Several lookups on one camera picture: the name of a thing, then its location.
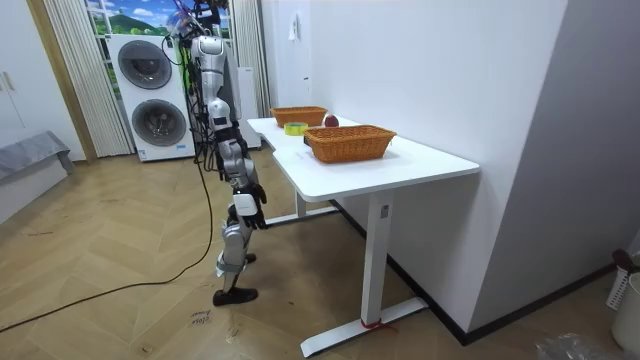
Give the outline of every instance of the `stacked washer dryer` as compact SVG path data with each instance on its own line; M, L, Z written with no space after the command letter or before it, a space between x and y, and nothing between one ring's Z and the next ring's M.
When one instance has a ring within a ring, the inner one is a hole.
M171 63L179 63L176 49L170 40L163 44L163 39L148 35L106 38L141 161L195 155L180 67Z

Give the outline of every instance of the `herringbone floor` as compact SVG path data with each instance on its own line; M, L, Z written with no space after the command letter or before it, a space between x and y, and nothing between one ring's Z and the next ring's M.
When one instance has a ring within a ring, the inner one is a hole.
M271 159L253 153L268 217L293 212L292 189ZM0 334L2 359L300 359L300 342L357 319L364 241L329 215L256 231L258 261L240 285L249 304L214 308L229 186L207 174L214 209L209 256L178 281L111 294ZM131 282L163 280L203 253L209 214L190 160L100 160L0 225L0 326ZM461 347L428 311L322 353L317 359L532 359L534 342L576 332L615 349L604 307L606 277L481 341ZM411 297L387 270L385 306Z

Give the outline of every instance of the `white curtain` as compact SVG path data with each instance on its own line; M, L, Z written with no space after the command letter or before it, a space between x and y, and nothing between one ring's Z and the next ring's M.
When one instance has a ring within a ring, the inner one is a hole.
M98 157L133 153L83 0L44 0Z
M270 117L269 85L258 0L230 0L231 37L238 65L253 68L260 117Z

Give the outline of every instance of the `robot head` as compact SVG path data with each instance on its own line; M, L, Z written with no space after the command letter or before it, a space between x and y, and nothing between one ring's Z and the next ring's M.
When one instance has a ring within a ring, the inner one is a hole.
M176 11L167 19L167 30L173 38L187 36L193 30L199 30L203 34L205 30L200 23L191 15L191 9L181 0L173 0L176 4Z

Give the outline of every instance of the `apple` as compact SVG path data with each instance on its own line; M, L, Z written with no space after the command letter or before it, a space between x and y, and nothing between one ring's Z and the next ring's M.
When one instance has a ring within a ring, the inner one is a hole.
M329 114L324 119L324 126L326 126L326 127L338 127L338 126L340 126L340 123L338 122L338 118L337 117Z

